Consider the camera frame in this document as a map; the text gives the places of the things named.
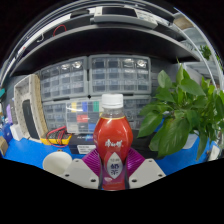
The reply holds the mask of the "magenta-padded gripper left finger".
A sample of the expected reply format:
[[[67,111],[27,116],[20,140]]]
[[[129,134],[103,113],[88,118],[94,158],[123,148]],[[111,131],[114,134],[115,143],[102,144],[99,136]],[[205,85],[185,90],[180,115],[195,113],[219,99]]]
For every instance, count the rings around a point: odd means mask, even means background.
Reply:
[[[62,175],[84,188],[98,189],[101,181],[101,160],[96,149],[82,159],[74,159]]]

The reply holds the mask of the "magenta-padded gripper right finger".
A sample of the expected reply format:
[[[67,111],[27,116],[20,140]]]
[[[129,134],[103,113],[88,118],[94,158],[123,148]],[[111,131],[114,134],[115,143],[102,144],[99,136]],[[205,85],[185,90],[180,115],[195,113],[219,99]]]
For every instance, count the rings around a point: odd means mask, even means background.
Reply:
[[[165,177],[165,173],[154,159],[145,159],[134,149],[129,150],[126,169],[130,189],[141,188]]]

